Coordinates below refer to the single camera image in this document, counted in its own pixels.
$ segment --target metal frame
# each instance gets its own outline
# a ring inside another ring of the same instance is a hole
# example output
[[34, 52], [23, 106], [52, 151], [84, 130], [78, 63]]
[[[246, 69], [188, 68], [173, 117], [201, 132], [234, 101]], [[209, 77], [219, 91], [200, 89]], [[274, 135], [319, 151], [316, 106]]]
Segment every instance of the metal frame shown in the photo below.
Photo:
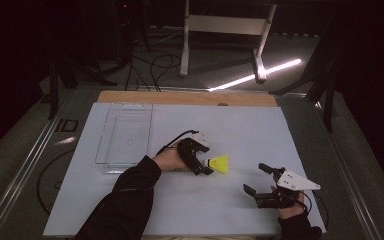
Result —
[[217, 32], [217, 33], [232, 33], [246, 35], [261, 35], [260, 45], [254, 50], [254, 61], [256, 66], [257, 80], [264, 81], [267, 79], [265, 68], [261, 55], [264, 45], [266, 44], [267, 36], [270, 31], [273, 16], [277, 5], [271, 5], [270, 11], [266, 19], [255, 18], [233, 18], [233, 17], [218, 17], [218, 16], [202, 16], [189, 14], [189, 0], [185, 0], [185, 20], [184, 20], [184, 41], [182, 59], [180, 65], [180, 76], [188, 75], [189, 66], [189, 31], [200, 32]]

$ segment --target black cable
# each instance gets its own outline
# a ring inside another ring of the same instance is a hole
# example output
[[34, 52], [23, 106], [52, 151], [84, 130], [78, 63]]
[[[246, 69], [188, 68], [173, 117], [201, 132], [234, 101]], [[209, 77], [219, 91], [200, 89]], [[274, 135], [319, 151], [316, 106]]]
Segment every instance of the black cable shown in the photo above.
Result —
[[71, 153], [71, 152], [74, 152], [74, 149], [71, 149], [67, 152], [64, 152], [60, 155], [58, 155], [56, 158], [52, 159], [43, 169], [42, 171], [40, 172], [39, 174], [39, 178], [37, 180], [37, 183], [36, 183], [36, 196], [37, 196], [37, 199], [39, 201], [39, 204], [40, 206], [43, 208], [43, 210], [46, 212], [46, 214], [51, 215], [51, 212], [49, 211], [49, 209], [46, 207], [45, 203], [43, 202], [43, 199], [42, 199], [42, 196], [40, 195], [40, 183], [42, 181], [42, 177], [43, 175], [45, 174], [46, 170], [53, 164], [55, 163], [56, 161], [58, 161], [59, 159], [61, 159], [63, 156]]
[[307, 195], [307, 194], [305, 194], [304, 192], [302, 192], [302, 194], [304, 194], [304, 196], [308, 199], [308, 201], [310, 202], [310, 208], [308, 209], [308, 211], [307, 212], [310, 212], [311, 211], [311, 209], [313, 208], [313, 202], [311, 201], [311, 199], [310, 199], [310, 197]]
[[325, 212], [326, 212], [325, 228], [327, 229], [327, 227], [329, 226], [329, 211], [327, 210], [326, 204], [323, 202], [320, 196], [315, 191], [313, 191], [313, 194], [314, 196], [316, 196], [317, 200], [319, 200], [322, 203], [323, 208], [325, 209]]
[[171, 142], [169, 142], [168, 144], [166, 144], [164, 147], [162, 147], [160, 149], [160, 151], [158, 151], [157, 155], [162, 153], [164, 150], [166, 150], [167, 148], [171, 148], [171, 145], [176, 142], [179, 138], [183, 137], [184, 135], [188, 134], [188, 133], [192, 133], [192, 134], [195, 134], [195, 133], [199, 133], [199, 131], [195, 131], [195, 130], [188, 130], [188, 131], [185, 131], [183, 133], [181, 133], [179, 136], [177, 136], [175, 139], [173, 139]]
[[[161, 92], [161, 89], [160, 89], [160, 87], [158, 85], [158, 81], [161, 79], [161, 77], [164, 74], [166, 74], [168, 72], [168, 70], [170, 70], [171, 68], [175, 68], [175, 67], [180, 66], [181, 60], [180, 60], [179, 56], [173, 55], [173, 54], [171, 54], [171, 53], [169, 53], [167, 51], [164, 51], [164, 50], [154, 50], [153, 52], [163, 52], [164, 54], [154, 58], [151, 62], [149, 62], [148, 60], [145, 60], [145, 59], [143, 59], [141, 57], [138, 57], [136, 55], [133, 55], [133, 54], [132, 54], [132, 58], [136, 58], [136, 59], [138, 59], [138, 60], [140, 60], [142, 62], [150, 64], [149, 71], [150, 71], [150, 74], [151, 74], [151, 77], [152, 77], [152, 81], [154, 82], [154, 85], [155, 85], [155, 90], [157, 92]], [[170, 57], [170, 64], [168, 66], [163, 66], [163, 65], [156, 64], [156, 61], [161, 59], [161, 58], [163, 58], [163, 57]], [[153, 70], [154, 70], [155, 67], [159, 67], [159, 68], [163, 68], [164, 69], [164, 71], [160, 75], [158, 75], [158, 77], [155, 77], [155, 75], [154, 75], [154, 71]]]
[[155, 58], [155, 59], [152, 61], [152, 63], [151, 63], [151, 67], [149, 68], [149, 72], [150, 72], [150, 74], [151, 74], [152, 80], [154, 81], [155, 87], [156, 87], [157, 91], [159, 91], [159, 92], [161, 92], [161, 89], [160, 89], [160, 87], [158, 86], [158, 80], [160, 80], [160, 78], [161, 78], [166, 72], [168, 72], [168, 70], [170, 69], [170, 67], [165, 68], [165, 70], [158, 76], [158, 78], [155, 78], [154, 73], [153, 73], [152, 70], [153, 70], [154, 66], [156, 66], [155, 62], [156, 62], [158, 59], [163, 58], [163, 57], [167, 57], [167, 56], [170, 57], [170, 67], [171, 67], [172, 64], [173, 64], [173, 55], [169, 54], [169, 55], [161, 55], [161, 56]]

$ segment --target dark background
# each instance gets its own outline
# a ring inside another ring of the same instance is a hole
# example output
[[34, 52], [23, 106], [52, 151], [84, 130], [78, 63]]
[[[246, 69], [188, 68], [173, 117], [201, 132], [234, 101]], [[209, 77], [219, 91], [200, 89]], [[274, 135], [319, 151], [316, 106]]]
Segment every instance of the dark background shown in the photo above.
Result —
[[[148, 4], [149, 24], [183, 25], [183, 1], [154, 0]], [[202, 12], [206, 5], [207, 1], [197, 1], [191, 12]], [[259, 17], [267, 7], [216, 5], [214, 11], [219, 15]], [[358, 26], [336, 36], [348, 40], [339, 58], [336, 90], [343, 93], [384, 171], [384, 1], [366, 1], [356, 11], [364, 12]], [[94, 61], [81, 14], [75, 1], [0, 1], [0, 139], [43, 95], [38, 83], [49, 75], [46, 32], [56, 36], [74, 59], [83, 64]], [[281, 6], [271, 33], [322, 35], [331, 14], [332, 8]], [[350, 23], [355, 20], [353, 14], [346, 17]]]

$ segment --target transparent box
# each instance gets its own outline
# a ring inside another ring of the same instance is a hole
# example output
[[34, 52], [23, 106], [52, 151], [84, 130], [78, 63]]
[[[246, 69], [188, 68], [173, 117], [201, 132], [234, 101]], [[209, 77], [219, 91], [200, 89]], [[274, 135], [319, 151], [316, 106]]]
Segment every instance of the transparent box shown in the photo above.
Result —
[[111, 104], [95, 160], [104, 173], [122, 173], [147, 154], [152, 109], [152, 104]]

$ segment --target yellow shuttlecock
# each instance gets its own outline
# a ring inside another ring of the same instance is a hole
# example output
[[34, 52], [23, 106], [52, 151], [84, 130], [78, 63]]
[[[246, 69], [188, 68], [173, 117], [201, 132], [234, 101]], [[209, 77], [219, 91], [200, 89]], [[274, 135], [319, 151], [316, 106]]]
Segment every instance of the yellow shuttlecock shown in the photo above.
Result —
[[213, 168], [223, 174], [227, 174], [229, 172], [229, 156], [223, 155], [208, 160], [208, 167]]

